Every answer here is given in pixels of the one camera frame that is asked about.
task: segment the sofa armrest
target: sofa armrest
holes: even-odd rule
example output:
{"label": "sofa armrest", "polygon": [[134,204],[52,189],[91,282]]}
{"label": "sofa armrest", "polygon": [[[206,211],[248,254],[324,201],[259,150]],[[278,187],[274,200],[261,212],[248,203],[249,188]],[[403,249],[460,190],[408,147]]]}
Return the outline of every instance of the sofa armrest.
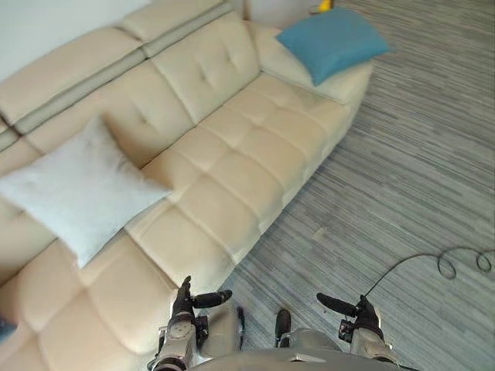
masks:
{"label": "sofa armrest", "polygon": [[304,65],[295,58],[275,37],[280,29],[246,21],[254,45],[258,51],[261,69],[279,79],[293,83],[345,105],[361,98],[373,72],[373,62],[353,66],[329,77],[315,87]]}

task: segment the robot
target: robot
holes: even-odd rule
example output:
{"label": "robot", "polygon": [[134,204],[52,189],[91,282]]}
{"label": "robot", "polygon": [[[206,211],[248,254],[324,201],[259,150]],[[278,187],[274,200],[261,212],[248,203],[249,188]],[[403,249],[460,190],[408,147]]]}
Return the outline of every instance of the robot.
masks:
{"label": "robot", "polygon": [[[244,312],[229,300],[232,291],[192,296],[191,277],[174,292],[168,325],[159,330],[159,351],[149,371],[388,371],[397,370],[397,357],[384,341],[381,317],[361,296],[357,305],[317,294],[319,302],[346,317],[339,338],[350,352],[323,332],[299,328],[292,332],[291,316],[282,309],[275,326],[275,347],[242,352]],[[208,316],[194,309],[213,308]]]}

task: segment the headrest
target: headrest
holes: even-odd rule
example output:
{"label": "headrest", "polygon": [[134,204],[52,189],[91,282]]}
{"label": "headrest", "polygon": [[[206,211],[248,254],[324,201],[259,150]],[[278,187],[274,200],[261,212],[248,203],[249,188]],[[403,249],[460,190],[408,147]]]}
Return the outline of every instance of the headrest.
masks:
{"label": "headrest", "polygon": [[17,141],[19,136],[0,117],[0,152],[10,147]]}
{"label": "headrest", "polygon": [[125,17],[118,28],[143,43],[152,57],[231,10],[225,0],[157,0]]}
{"label": "headrest", "polygon": [[22,134],[145,60],[141,43],[98,29],[55,49],[0,83],[0,114]]}

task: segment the throw pillow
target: throw pillow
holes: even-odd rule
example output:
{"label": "throw pillow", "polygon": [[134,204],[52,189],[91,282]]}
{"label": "throw pillow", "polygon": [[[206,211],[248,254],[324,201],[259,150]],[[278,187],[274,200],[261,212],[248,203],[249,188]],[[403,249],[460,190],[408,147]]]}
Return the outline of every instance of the throw pillow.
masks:
{"label": "throw pillow", "polygon": [[84,267],[170,191],[144,179],[96,117],[52,153],[0,179],[0,193],[52,230]]}
{"label": "throw pillow", "polygon": [[14,331],[16,327],[0,317],[0,344],[2,344]]}
{"label": "throw pillow", "polygon": [[315,86],[336,72],[389,50],[366,19],[340,7],[288,27],[277,40],[304,64]]}

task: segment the blue pillow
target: blue pillow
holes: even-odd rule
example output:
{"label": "blue pillow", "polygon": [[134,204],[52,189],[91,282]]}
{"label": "blue pillow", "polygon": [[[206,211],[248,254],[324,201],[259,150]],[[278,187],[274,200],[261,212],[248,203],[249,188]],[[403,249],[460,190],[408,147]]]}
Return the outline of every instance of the blue pillow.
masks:
{"label": "blue pillow", "polygon": [[306,66],[315,86],[336,72],[389,50],[366,19],[340,7],[288,27],[277,40]]}
{"label": "blue pillow", "polygon": [[15,326],[0,317],[0,344],[6,340],[15,330]]}

